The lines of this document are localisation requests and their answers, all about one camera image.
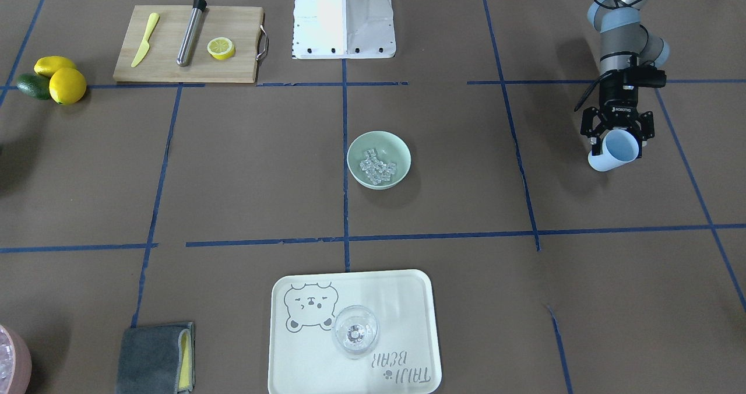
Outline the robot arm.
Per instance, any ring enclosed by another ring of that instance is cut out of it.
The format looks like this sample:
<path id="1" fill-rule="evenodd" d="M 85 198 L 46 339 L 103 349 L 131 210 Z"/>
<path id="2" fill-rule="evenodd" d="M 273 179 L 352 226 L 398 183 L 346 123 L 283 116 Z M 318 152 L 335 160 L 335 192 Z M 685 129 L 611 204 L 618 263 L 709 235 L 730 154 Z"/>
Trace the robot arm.
<path id="1" fill-rule="evenodd" d="M 602 153 L 602 136 L 614 129 L 631 135 L 638 150 L 656 134 L 653 113 L 638 110 L 639 89 L 666 85 L 663 65 L 670 46 L 642 24 L 647 1 L 593 0 L 589 6 L 587 19 L 600 35 L 599 77 L 582 94 L 575 111 L 599 89 L 599 105 L 584 109 L 580 123 L 592 156 Z"/>

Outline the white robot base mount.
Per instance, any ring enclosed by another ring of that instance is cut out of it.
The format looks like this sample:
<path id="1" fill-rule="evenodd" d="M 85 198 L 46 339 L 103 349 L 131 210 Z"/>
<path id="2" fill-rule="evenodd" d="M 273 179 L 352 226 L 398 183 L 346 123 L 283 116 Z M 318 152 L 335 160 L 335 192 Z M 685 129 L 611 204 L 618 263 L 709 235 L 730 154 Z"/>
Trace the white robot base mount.
<path id="1" fill-rule="evenodd" d="M 295 0 L 294 59 L 387 59 L 397 44 L 392 0 Z"/>

